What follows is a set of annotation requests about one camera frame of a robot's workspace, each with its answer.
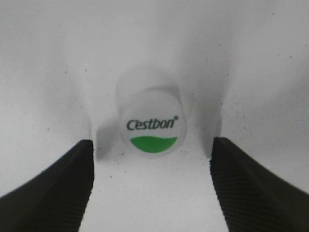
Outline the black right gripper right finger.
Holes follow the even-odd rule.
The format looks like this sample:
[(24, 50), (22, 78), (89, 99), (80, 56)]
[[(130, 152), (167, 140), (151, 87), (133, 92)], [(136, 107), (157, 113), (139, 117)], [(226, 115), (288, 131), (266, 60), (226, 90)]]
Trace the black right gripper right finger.
[(309, 195), (225, 137), (213, 140), (210, 174), (230, 232), (307, 232)]

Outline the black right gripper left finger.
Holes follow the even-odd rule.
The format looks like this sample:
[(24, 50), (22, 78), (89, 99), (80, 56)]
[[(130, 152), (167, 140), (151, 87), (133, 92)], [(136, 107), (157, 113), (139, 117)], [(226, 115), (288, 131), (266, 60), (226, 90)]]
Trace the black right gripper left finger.
[(2, 232), (77, 232), (94, 183), (94, 148), (81, 140), (39, 175), (0, 198)]

